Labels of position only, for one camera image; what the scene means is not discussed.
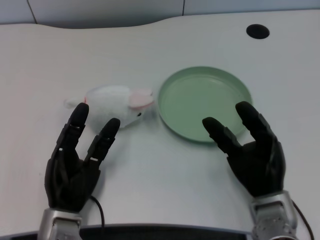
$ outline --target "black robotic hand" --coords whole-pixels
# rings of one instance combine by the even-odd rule
[[[286,163],[281,143],[264,117],[248,102],[238,103],[235,109],[254,142],[241,146],[236,136],[212,117],[203,119],[203,126],[228,154],[233,173],[253,197],[282,191]]]
[[[88,113],[85,103],[74,109],[47,163],[44,187],[50,208],[79,212],[84,207],[98,182],[99,166],[115,140],[120,121],[113,118],[95,136],[85,160],[79,159],[75,148]]]

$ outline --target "green plate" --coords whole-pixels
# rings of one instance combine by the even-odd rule
[[[235,105],[252,103],[246,86],[232,74],[208,66],[183,69],[171,75],[158,95],[160,115],[178,135],[198,142],[213,142],[202,119],[213,117],[235,135],[245,127]]]

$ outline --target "wall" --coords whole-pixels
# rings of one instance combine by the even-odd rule
[[[109,28],[181,15],[300,9],[320,9],[320,0],[0,0],[0,24]]]

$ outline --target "stuffed toy mouse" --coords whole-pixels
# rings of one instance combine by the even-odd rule
[[[89,105],[88,123],[98,133],[112,118],[120,120],[120,128],[138,120],[154,99],[151,89],[131,90],[123,85],[103,85],[89,90],[84,98],[67,99],[63,105],[70,109],[79,103]]]

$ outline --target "mouse ear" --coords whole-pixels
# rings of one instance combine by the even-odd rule
[[[154,103],[154,98],[134,91],[129,97],[129,107],[132,109],[142,109]]]

